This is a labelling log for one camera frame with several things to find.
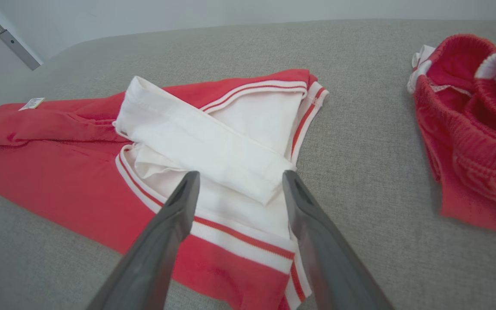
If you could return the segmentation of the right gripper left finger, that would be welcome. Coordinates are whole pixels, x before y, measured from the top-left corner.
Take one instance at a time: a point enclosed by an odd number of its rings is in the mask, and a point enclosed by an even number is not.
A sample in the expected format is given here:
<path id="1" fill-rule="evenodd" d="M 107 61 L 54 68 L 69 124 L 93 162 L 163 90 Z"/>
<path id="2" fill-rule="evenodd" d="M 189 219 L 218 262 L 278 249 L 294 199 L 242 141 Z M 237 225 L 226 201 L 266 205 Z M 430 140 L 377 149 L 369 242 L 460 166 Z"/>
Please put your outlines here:
<path id="1" fill-rule="evenodd" d="M 190 234 L 200 174 L 189 171 L 88 306 L 89 310 L 162 310 L 181 242 Z"/>

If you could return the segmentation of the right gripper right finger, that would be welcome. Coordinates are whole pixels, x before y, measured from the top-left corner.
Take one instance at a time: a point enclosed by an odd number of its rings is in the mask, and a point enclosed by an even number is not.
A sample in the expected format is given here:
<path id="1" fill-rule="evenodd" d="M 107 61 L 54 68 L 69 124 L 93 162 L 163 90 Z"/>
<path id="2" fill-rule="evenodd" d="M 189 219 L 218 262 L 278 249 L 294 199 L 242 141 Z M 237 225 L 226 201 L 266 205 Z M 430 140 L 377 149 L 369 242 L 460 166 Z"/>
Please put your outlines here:
<path id="1" fill-rule="evenodd" d="M 286 170 L 282 186 L 288 218 L 301 244 L 319 310 L 391 310 L 382 289 L 325 214 L 301 177 Z"/>

